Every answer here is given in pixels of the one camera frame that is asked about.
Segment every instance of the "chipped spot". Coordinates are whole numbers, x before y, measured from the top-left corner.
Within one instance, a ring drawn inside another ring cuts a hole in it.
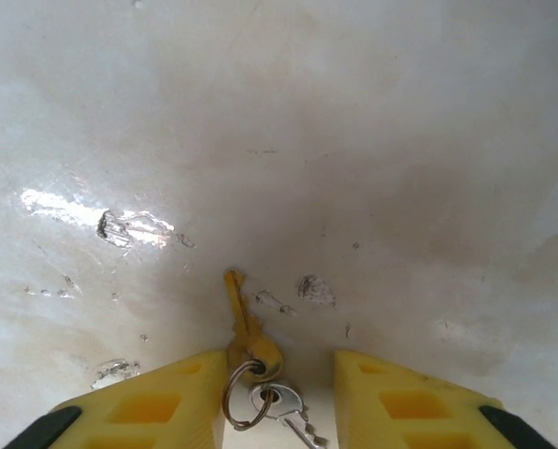
[[[124,358],[115,358],[101,364],[96,369],[96,380],[92,383],[92,390],[99,390],[105,386],[116,384],[139,375],[138,362],[129,363]]]
[[[76,283],[74,283],[69,276],[64,275],[64,281],[66,282],[66,286],[69,287],[71,290],[80,292],[83,295],[83,292],[81,291],[79,286]]]
[[[61,288],[58,292],[56,292],[56,295],[58,295],[59,297],[74,297],[65,288]]]
[[[73,182],[77,185],[79,189],[81,189],[83,192],[87,192],[88,186],[84,180],[82,180],[79,176],[77,176],[72,171],[69,171],[69,177],[71,178],[71,180],[73,180]]]
[[[264,304],[265,306],[270,307],[271,309],[275,309],[284,315],[297,316],[297,312],[293,307],[287,304],[283,304],[267,290],[262,290],[261,292],[258,292],[256,294],[256,302],[258,304]]]
[[[179,235],[179,241],[183,246],[186,246],[187,248],[195,248],[195,243],[193,243],[192,240],[185,234]]]
[[[120,216],[106,210],[100,217],[96,234],[100,239],[119,248],[131,248],[136,242],[164,248],[173,235],[174,229],[173,225],[158,220],[146,210],[140,212],[126,210]]]
[[[297,295],[305,301],[323,306],[336,306],[332,290],[317,274],[304,276],[297,285]]]
[[[131,248],[136,242],[164,248],[174,236],[173,225],[155,218],[147,210],[125,210],[117,216],[111,210],[87,206],[85,203],[90,201],[81,195],[73,195],[70,201],[63,196],[27,189],[21,194],[21,202],[31,215],[95,227],[101,239],[120,248]]]

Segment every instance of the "brown stain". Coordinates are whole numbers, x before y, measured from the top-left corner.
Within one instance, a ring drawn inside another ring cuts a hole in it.
[[[476,376],[486,376],[505,362],[517,343],[517,335],[502,320],[483,314],[473,319],[460,319],[449,326],[441,343],[441,363],[463,367]]]
[[[101,335],[94,333],[92,329],[80,329],[69,326],[62,326],[41,317],[26,317],[22,323],[28,334],[32,335],[30,340],[21,340],[15,345],[13,358],[20,366],[50,367],[52,354],[64,356],[71,361],[81,360],[76,372],[59,372],[60,375],[84,376],[86,371],[87,359],[81,352],[89,348],[90,355],[110,354],[110,346],[103,343]],[[49,339],[49,350],[44,352],[36,344],[40,344],[41,338]],[[87,391],[89,384],[82,387]]]
[[[198,307],[198,303],[206,303],[210,308],[209,314],[198,309],[193,317],[201,318],[202,323],[208,320],[226,323],[229,328],[231,319],[224,316],[228,308],[225,307],[222,289],[205,286],[216,276],[216,269],[222,269],[222,262],[238,260],[255,268],[257,262],[277,257],[284,264],[304,259],[319,265],[322,253],[314,249],[318,242],[310,239],[308,230],[328,230],[322,233],[330,238],[338,236],[338,233],[331,232],[336,224],[347,228],[360,226],[360,222],[370,223],[375,233],[372,237],[404,261],[401,267],[387,271],[391,274],[396,270],[396,276],[389,284],[390,297],[381,300],[385,303],[401,301],[414,304],[422,298],[413,297],[406,291],[405,284],[413,270],[407,265],[445,262],[461,268],[488,266],[493,254],[502,251],[501,242],[513,241],[518,238],[516,235],[522,235],[525,223],[538,210],[538,200],[554,184],[554,172],[558,171],[558,158],[554,157],[542,167],[510,169],[501,176],[500,193],[496,195],[492,195],[491,185],[472,183],[473,165],[479,162],[485,136],[501,134],[510,123],[524,123],[534,128],[539,126],[541,114],[534,105],[526,107],[528,100],[521,103],[514,100],[513,103],[503,99],[498,103],[498,112],[496,108],[489,109],[479,117],[464,109],[447,120],[428,118],[425,126],[434,127],[437,131],[433,132],[405,129],[405,117],[398,122],[390,111],[368,112],[367,105],[378,103],[399,81],[398,69],[393,65],[394,55],[388,49],[372,50],[373,44],[362,42],[364,50],[358,55],[353,54],[351,49],[360,41],[343,37],[341,30],[338,35],[335,34],[338,45],[333,46],[327,61],[345,66],[350,71],[349,75],[360,81],[358,90],[314,75],[295,80],[292,59],[296,52],[314,38],[329,36],[333,39],[333,35],[331,30],[326,30],[320,21],[305,11],[289,21],[288,33],[273,43],[264,59],[255,62],[248,59],[248,53],[268,48],[269,41],[264,33],[267,33],[265,28],[272,21],[266,19],[260,24],[253,21],[249,24],[253,31],[244,30],[243,36],[251,42],[236,45],[227,60],[229,68],[234,65],[236,79],[222,72],[218,85],[212,86],[209,96],[204,96],[204,107],[200,109],[211,111],[211,118],[202,121],[203,115],[195,111],[196,106],[202,106],[198,103],[202,97],[189,92],[199,85],[201,74],[186,70],[180,64],[165,63],[162,59],[167,54],[160,52],[156,57],[161,61],[158,64],[154,62],[154,65],[160,72],[160,98],[157,101],[164,104],[162,112],[144,120],[143,111],[129,111],[127,127],[119,138],[103,135],[103,128],[98,123],[88,123],[91,143],[113,149],[123,148],[126,153],[123,163],[127,167],[139,166],[140,158],[145,157],[140,155],[143,149],[140,149],[139,142],[146,141],[147,147],[153,149],[148,157],[160,156],[159,162],[168,167],[168,176],[161,178],[172,180],[173,173],[178,169],[190,168],[186,176],[198,182],[188,186],[184,194],[190,198],[197,197],[198,204],[193,201],[190,210],[194,216],[201,217],[202,222],[213,221],[215,217],[223,216],[223,212],[235,210],[253,218],[249,223],[227,222],[225,236],[212,237],[205,242],[203,251],[208,251],[205,254],[213,256],[218,262],[209,263],[203,271],[200,268],[201,274],[197,279],[178,277],[175,267],[183,264],[175,264],[178,262],[175,256],[168,256],[169,268],[162,268],[159,273],[165,299],[150,305],[138,300],[129,301],[127,307],[132,311],[144,311],[148,316],[155,316],[157,306],[172,306],[174,301],[194,308]],[[278,21],[274,26],[284,25],[285,22]],[[357,58],[369,51],[371,56],[364,56],[367,61],[361,64]],[[36,85],[43,89],[48,99],[54,99],[67,108],[70,105],[72,109],[79,109],[79,98],[72,97],[60,85],[49,84],[49,76],[31,58],[20,64],[18,70],[36,79]],[[245,92],[236,85],[236,80],[247,87]],[[530,85],[530,80],[529,77],[521,80],[519,94]],[[286,93],[274,92],[287,88],[292,89]],[[473,126],[471,132],[467,131],[469,123]],[[458,129],[464,129],[465,136]],[[195,135],[192,147],[189,145],[190,133]],[[283,140],[285,134],[293,138]],[[263,152],[266,148],[279,148],[278,160],[254,159],[247,153],[248,150]],[[290,162],[279,159],[283,152],[290,155]],[[107,160],[105,155],[98,157]],[[269,164],[272,164],[274,174],[268,185],[259,182],[255,176],[248,176],[248,172],[254,175],[258,167],[267,168]],[[242,167],[247,170],[237,171]],[[236,173],[244,176],[238,186],[233,182]],[[294,179],[298,192],[283,193],[283,196],[275,194],[273,191],[289,187],[281,181],[281,175],[292,182],[293,173],[299,175]],[[355,208],[348,205],[364,206],[360,209],[365,209],[368,214],[363,217],[352,215],[350,212]],[[251,209],[259,209],[259,215],[249,215]],[[257,225],[265,225],[267,214],[279,217],[279,223],[271,229]],[[223,253],[226,236],[243,244],[232,253]],[[519,281],[550,283],[551,280],[558,280],[558,275],[554,273],[554,269],[558,269],[554,252],[558,250],[553,250],[558,247],[557,240],[553,239],[549,246],[550,250],[542,249],[529,258],[529,268],[519,269]],[[372,276],[381,279],[380,276],[385,276],[385,273],[379,271],[385,268],[387,262],[375,261],[375,264],[376,272],[351,264],[350,267],[340,268],[341,273],[332,273],[331,276],[339,279],[339,285],[344,284],[345,279]],[[544,270],[548,275],[538,271],[538,267],[545,266],[549,267]],[[283,268],[275,265],[272,269],[275,276],[283,274]],[[362,269],[363,273],[357,273],[356,269]],[[363,289],[355,291],[355,288],[351,291],[357,297],[352,295],[350,302],[377,302],[376,293],[372,295]],[[177,321],[181,319],[178,314],[174,318]],[[361,326],[360,332],[364,332],[364,328]],[[373,336],[376,336],[377,330],[371,325],[367,329],[363,346],[368,351],[376,350],[377,341]],[[299,333],[296,328],[293,333],[329,350],[320,339],[314,340],[305,333]],[[173,335],[183,338],[180,334],[180,331],[175,331]],[[460,350],[456,355],[476,372],[485,372],[484,369],[504,359],[499,355],[486,355],[479,358],[480,362],[474,366],[462,352]]]
[[[513,279],[549,293],[558,291],[558,234],[546,239],[520,263]]]

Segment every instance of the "white ceramic surface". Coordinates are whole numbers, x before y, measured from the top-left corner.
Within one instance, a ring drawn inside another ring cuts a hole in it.
[[[1,1],[0,446],[107,360],[225,346],[228,267],[296,312],[252,304],[331,448],[336,347],[558,445],[558,0]]]

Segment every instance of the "brass key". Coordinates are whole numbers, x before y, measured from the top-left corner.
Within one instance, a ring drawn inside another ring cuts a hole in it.
[[[241,294],[243,274],[236,269],[229,269],[224,273],[224,283],[235,316],[235,338],[227,348],[229,365],[236,369],[247,360],[259,360],[264,364],[264,369],[248,371],[244,374],[245,378],[256,383],[275,379],[282,369],[282,353],[263,333],[258,319],[248,312],[247,299]]]

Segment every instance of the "scratch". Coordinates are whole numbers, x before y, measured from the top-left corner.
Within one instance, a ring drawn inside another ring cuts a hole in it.
[[[231,52],[233,51],[233,47],[235,46],[236,42],[239,40],[239,38],[241,37],[241,35],[243,34],[243,31],[245,30],[246,26],[248,25],[248,23],[250,23],[251,18],[253,17],[253,15],[255,14],[255,12],[258,10],[258,7],[260,7],[260,5],[262,4],[263,0],[258,0],[258,3],[256,4],[255,7],[253,7],[253,9],[251,10],[250,15],[248,16],[248,18],[243,22],[243,24],[239,27],[239,30],[236,32],[235,37],[233,38],[233,40],[231,41],[231,44],[229,45],[229,47],[226,49],[226,52],[224,53],[224,56],[222,57],[219,66],[216,69],[216,72],[214,72],[214,76],[212,77],[212,82],[211,84],[214,84],[216,82],[216,78],[219,76],[219,74],[221,73],[221,69],[222,66],[224,65],[224,62],[226,61],[226,59],[229,57],[229,54],[231,54]]]
[[[37,247],[37,249],[39,251],[41,251],[46,257],[48,257],[48,254],[44,251],[44,248],[42,248],[41,246],[39,246],[35,240],[32,239],[32,242],[34,243],[34,245]]]
[[[4,178],[5,181],[8,181],[8,179],[9,179],[8,171],[6,169],[7,166],[8,166],[8,161],[6,161],[5,163],[0,164],[0,179]]]
[[[84,250],[83,248],[79,248],[79,250],[82,253],[85,253],[85,254],[89,255],[93,259],[93,261],[98,265],[98,267],[100,268],[100,272],[104,273],[104,265],[102,264],[102,261],[98,257],[96,257],[93,253],[91,253],[87,250]]]
[[[58,172],[56,178],[54,179],[53,182],[50,183],[48,188],[44,189],[44,192],[42,192],[42,195],[46,194],[52,187],[54,187],[56,184],[58,184],[65,174],[68,174],[71,170],[74,170],[75,168],[77,168],[81,164],[83,164],[87,160],[87,158],[88,158],[88,155],[84,155],[84,156],[80,157],[77,161],[73,162],[71,165],[64,164],[63,169]]]
[[[81,290],[81,287],[79,287],[69,276],[67,276],[66,274],[64,275],[64,281],[66,282],[66,285],[71,288],[72,290],[77,290],[78,292],[80,292],[83,295],[83,291]]]

